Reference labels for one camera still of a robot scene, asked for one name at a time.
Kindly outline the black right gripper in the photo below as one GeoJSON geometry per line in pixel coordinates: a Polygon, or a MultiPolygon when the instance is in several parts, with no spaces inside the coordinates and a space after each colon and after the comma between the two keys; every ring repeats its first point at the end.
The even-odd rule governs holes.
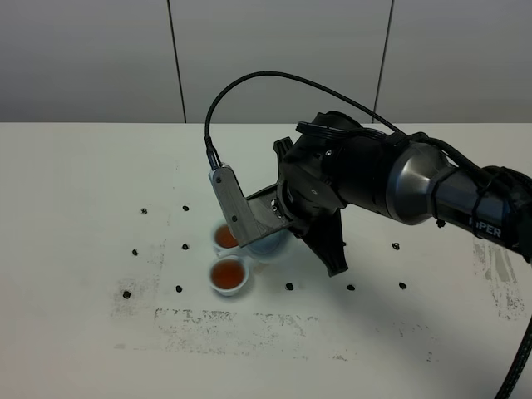
{"type": "Polygon", "coordinates": [[[366,205],[366,128],[338,111],[319,112],[296,126],[294,144],[277,141],[279,198],[290,230],[325,265],[328,276],[348,270],[341,210],[366,205]]]}

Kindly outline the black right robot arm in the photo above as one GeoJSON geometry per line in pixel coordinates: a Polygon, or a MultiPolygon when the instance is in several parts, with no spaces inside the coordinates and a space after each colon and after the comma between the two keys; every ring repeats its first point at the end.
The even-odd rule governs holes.
{"type": "Polygon", "coordinates": [[[341,212],[350,205],[406,225],[434,219],[531,258],[531,180],[479,167],[442,140],[386,134],[336,111],[274,143],[277,209],[328,274],[347,270],[341,212]]]}

